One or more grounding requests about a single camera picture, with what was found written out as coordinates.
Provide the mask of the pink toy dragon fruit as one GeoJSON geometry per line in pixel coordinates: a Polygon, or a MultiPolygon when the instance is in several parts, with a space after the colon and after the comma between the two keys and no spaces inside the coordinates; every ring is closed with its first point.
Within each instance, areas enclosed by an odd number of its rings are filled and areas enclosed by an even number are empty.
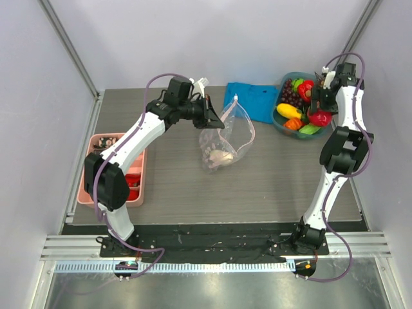
{"type": "Polygon", "coordinates": [[[312,113],[310,110],[308,110],[307,117],[309,123],[317,127],[326,127],[332,121],[333,115],[330,112],[323,110],[317,110],[315,113],[312,113]]]}

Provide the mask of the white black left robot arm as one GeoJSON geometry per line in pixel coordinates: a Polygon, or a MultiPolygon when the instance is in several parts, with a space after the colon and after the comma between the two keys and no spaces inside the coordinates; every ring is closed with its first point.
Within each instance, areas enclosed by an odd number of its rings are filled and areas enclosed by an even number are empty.
{"type": "Polygon", "coordinates": [[[144,110],[132,127],[108,149],[91,153],[84,161],[84,190],[93,200],[98,220],[105,221],[115,250],[124,257],[138,249],[126,206],[126,174],[132,163],[181,119],[191,120],[198,128],[212,122],[211,100],[205,94],[208,79],[193,80],[174,73],[168,76],[169,85],[157,99],[148,101],[148,96],[144,96],[144,110]]]}

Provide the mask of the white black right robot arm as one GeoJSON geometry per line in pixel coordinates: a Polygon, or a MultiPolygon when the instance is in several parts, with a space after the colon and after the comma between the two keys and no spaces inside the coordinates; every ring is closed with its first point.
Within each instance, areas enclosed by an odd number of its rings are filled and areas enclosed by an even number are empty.
{"type": "Polygon", "coordinates": [[[296,229],[284,240],[294,252],[305,254],[322,247],[328,217],[337,195],[348,178],[367,167],[374,136],[367,132],[362,117],[364,77],[356,75],[356,65],[338,64],[334,70],[324,66],[318,82],[310,89],[306,117],[315,126],[334,115],[338,121],[322,148],[319,163],[321,178],[309,209],[296,229]]]}

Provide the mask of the beige toy potato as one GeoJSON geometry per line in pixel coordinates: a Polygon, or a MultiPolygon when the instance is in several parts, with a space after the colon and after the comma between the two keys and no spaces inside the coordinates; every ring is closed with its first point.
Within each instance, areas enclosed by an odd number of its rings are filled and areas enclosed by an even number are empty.
{"type": "Polygon", "coordinates": [[[232,153],[222,150],[212,150],[209,155],[212,167],[227,166],[234,161],[232,153]]]}

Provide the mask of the clear pink-dotted zip bag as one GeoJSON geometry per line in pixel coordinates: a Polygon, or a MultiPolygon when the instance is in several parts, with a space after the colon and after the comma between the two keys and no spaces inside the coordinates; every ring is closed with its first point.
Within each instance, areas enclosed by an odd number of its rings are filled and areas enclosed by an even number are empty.
{"type": "Polygon", "coordinates": [[[218,149],[233,154],[234,164],[242,159],[251,148],[256,137],[255,127],[243,106],[235,95],[231,103],[223,108],[219,118],[224,123],[224,129],[204,129],[200,133],[201,163],[205,171],[213,173],[219,167],[212,167],[209,155],[218,149]]]}

